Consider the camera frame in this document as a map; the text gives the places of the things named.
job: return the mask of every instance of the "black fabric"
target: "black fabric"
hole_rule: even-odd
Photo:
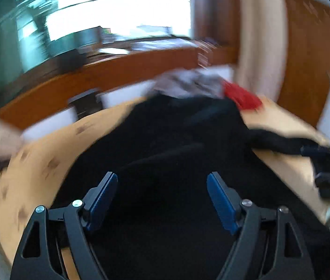
[[[249,130],[230,99],[157,95],[138,104],[71,167],[52,208],[81,199],[107,171],[119,187],[91,245],[110,280],[218,276],[234,238],[206,190],[218,171],[227,186],[260,207],[289,207],[319,276],[330,264],[330,233],[252,151],[299,154],[304,138]]]

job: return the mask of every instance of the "gray cloth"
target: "gray cloth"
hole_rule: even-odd
[[[223,85],[224,79],[218,74],[207,74],[197,69],[176,69],[157,76],[147,95],[160,93],[179,99],[195,96],[222,99]]]

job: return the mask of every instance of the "red fabric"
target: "red fabric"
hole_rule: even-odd
[[[237,84],[225,82],[225,96],[232,99],[239,110],[256,109],[262,105],[261,100]]]

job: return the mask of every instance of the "metal screw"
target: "metal screw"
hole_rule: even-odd
[[[242,202],[242,205],[244,205],[245,207],[251,207],[253,202],[250,201],[249,199],[244,199]]]
[[[289,213],[288,207],[283,206],[283,205],[279,207],[279,211],[282,212],[282,213],[284,213],[284,214]]]
[[[44,208],[43,205],[39,205],[39,206],[35,209],[35,211],[36,211],[38,214],[41,213],[41,212],[44,212],[44,210],[45,210],[45,208]]]
[[[82,204],[83,204],[82,200],[74,200],[72,203],[74,207],[80,207]]]

